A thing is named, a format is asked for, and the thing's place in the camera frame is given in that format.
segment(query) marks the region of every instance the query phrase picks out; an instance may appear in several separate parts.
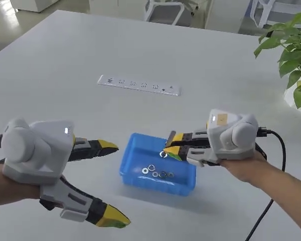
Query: white chair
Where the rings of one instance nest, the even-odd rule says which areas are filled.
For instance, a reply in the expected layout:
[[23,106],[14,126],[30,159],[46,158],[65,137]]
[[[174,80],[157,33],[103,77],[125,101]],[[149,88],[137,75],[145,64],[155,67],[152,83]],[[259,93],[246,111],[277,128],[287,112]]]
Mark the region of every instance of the white chair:
[[189,27],[192,14],[181,2],[162,3],[148,0],[145,5],[144,21]]
[[297,13],[301,13],[301,4],[296,0],[287,0],[286,3],[285,0],[253,0],[250,17],[256,26],[262,29],[266,24],[274,25],[290,21]]

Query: electrical outlet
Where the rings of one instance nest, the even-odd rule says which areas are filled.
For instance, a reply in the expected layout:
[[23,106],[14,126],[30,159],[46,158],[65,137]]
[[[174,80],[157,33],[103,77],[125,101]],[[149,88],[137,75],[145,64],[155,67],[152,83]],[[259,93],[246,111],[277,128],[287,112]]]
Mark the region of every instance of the electrical outlet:
[[116,78],[111,76],[102,75],[98,82],[101,85],[108,85],[114,87],[121,87],[125,89],[142,90],[152,93],[168,94],[179,96],[181,88],[178,85],[167,83],[145,82],[142,80],[131,80],[126,78]]

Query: forearm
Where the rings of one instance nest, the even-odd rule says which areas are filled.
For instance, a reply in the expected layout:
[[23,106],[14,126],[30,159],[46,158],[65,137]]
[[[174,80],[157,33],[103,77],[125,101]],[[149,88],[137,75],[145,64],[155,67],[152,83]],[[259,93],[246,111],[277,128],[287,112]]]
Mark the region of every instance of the forearm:
[[28,198],[39,198],[39,187],[20,184],[5,177],[2,174],[2,167],[3,165],[0,165],[0,205]]
[[270,167],[255,184],[267,193],[301,228],[301,181]]

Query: black cable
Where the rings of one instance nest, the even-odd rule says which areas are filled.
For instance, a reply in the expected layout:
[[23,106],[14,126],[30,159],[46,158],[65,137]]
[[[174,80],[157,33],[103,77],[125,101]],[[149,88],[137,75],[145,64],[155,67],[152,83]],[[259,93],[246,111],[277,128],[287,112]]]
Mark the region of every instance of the black cable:
[[[281,136],[272,131],[272,130],[267,130],[266,131],[267,134],[272,134],[272,135],[275,135],[280,143],[281,143],[281,146],[282,146],[282,171],[285,171],[285,165],[286,165],[286,151],[285,151],[285,144],[284,144],[284,141],[283,139],[281,138]],[[260,222],[262,221],[262,219],[264,218],[264,216],[266,215],[266,213],[269,211],[269,209],[271,208],[272,204],[273,204],[274,200],[271,199],[269,204],[266,206],[265,210],[263,211],[263,213],[261,214],[261,216],[258,218],[258,220],[256,221],[255,225],[253,226],[251,232],[249,233],[249,235],[247,236],[247,238],[245,239],[245,241],[249,241],[251,239],[251,237],[253,236],[256,228],[259,226]]]

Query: white cabinet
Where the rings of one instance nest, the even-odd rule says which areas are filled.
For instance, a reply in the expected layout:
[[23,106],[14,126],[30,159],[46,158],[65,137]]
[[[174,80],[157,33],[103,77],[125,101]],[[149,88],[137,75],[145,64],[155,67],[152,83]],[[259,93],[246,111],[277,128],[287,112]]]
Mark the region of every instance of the white cabinet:
[[147,0],[89,0],[90,13],[143,20]]
[[41,12],[58,0],[10,0],[14,9]]

